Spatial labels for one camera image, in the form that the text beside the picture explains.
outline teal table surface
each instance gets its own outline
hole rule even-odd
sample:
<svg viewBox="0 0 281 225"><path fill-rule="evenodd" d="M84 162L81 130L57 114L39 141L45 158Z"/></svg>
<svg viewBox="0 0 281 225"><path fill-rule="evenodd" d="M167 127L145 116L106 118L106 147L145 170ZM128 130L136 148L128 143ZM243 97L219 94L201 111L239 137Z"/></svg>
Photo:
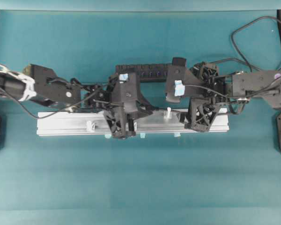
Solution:
<svg viewBox="0 0 281 225"><path fill-rule="evenodd" d="M0 11L0 63L15 71L39 64L82 82L105 82L117 64L168 63L174 56L190 67L238 57L229 34L262 15L276 11ZM281 66L275 22L260 21L236 41L252 64ZM235 62L220 69L248 71ZM141 88L166 106L163 83ZM230 116L227 133L180 138L38 137L36 121L13 102L1 100L0 115L0 225L281 225L277 111L262 99Z"/></svg>

